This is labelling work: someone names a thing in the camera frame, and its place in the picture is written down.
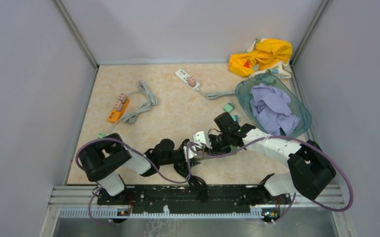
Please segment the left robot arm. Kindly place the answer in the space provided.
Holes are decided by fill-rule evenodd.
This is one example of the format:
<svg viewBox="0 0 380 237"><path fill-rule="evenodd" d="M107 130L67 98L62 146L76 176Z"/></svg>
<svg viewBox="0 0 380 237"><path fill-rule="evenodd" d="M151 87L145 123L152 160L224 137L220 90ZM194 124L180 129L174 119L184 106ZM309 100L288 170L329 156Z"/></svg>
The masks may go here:
<svg viewBox="0 0 380 237"><path fill-rule="evenodd" d="M176 150L170 139L163 139L154 148L141 153L127 145L119 134L113 133L103 138L92 140L83 145L76 153L75 163L85 172L88 181L97 183L106 191L110 200L116 204L127 201L128 190L116 170L124 166L134 170L143 177L160 172L160 167L169 164L185 164L191 166L196 156L185 140Z"/></svg>

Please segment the teal plug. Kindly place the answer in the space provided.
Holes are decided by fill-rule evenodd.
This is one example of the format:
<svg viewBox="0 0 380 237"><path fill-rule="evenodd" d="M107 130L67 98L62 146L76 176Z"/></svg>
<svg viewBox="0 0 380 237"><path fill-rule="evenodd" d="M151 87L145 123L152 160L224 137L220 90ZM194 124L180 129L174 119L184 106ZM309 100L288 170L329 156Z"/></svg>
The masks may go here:
<svg viewBox="0 0 380 237"><path fill-rule="evenodd" d="M238 115L232 115L231 117L235 122L239 122L240 120Z"/></svg>

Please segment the green power strip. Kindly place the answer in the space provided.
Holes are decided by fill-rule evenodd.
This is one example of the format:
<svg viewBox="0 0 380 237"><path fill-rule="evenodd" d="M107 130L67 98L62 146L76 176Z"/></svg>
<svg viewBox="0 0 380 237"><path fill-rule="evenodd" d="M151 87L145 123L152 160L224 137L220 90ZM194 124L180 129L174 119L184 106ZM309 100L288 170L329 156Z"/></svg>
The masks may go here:
<svg viewBox="0 0 380 237"><path fill-rule="evenodd" d="M196 155L195 159L198 160L207 160L212 158L222 158L225 154L232 153L237 150L237 147L235 146L226 146L224 148L208 148L204 147L201 150L197 150L197 152L203 154Z"/></svg>

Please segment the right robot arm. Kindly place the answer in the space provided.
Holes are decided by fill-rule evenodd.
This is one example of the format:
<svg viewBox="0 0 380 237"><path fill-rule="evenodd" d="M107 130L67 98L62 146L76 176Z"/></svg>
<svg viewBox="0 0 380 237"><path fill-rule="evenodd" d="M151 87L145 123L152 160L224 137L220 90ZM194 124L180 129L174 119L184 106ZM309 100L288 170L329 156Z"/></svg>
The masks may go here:
<svg viewBox="0 0 380 237"><path fill-rule="evenodd" d="M286 193L299 193L315 200L337 174L314 141L302 143L266 134L254 125L239 125L227 112L214 122L219 134L208 134L208 147L213 153L219 155L229 152L231 147L242 148L273 158L289 169L285 174L271 174L261 181L258 196L264 203L272 203Z"/></svg>

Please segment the light green plug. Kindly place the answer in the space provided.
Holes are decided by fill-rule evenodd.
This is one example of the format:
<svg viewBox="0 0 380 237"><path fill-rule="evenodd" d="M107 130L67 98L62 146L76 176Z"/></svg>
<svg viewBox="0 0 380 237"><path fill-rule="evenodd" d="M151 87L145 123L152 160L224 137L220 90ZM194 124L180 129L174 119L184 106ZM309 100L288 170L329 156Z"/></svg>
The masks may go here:
<svg viewBox="0 0 380 237"><path fill-rule="evenodd" d="M232 103L227 103L223 106L223 110L227 113L231 113L235 110L235 106Z"/></svg>

